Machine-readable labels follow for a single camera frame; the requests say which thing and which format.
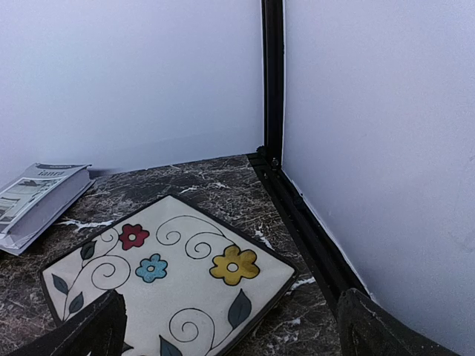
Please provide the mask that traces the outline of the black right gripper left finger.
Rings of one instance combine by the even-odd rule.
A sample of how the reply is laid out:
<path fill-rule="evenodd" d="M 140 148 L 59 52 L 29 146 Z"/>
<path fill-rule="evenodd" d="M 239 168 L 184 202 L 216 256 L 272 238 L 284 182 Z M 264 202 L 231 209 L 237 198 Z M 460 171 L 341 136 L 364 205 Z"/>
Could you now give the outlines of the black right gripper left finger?
<path fill-rule="evenodd" d="M 11 355 L 121 355 L 125 328 L 124 297 L 112 290 L 60 327 Z"/>

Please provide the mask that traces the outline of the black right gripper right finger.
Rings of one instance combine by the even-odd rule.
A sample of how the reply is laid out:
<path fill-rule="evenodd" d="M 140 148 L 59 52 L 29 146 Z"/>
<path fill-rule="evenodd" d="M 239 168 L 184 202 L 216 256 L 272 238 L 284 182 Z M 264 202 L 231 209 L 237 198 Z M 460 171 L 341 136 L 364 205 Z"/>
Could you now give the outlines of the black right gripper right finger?
<path fill-rule="evenodd" d="M 454 355 L 408 328 L 357 289 L 338 300 L 338 333 L 343 355 Z"/>

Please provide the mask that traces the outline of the grey ianra magazine book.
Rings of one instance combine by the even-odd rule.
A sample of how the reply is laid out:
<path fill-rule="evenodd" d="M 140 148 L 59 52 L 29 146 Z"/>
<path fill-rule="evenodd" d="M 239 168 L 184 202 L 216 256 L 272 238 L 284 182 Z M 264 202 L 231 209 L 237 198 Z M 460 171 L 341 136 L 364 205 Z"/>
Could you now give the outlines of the grey ianra magazine book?
<path fill-rule="evenodd" d="M 87 165 L 28 167 L 1 188 L 1 250 L 22 254 L 93 183 Z"/>

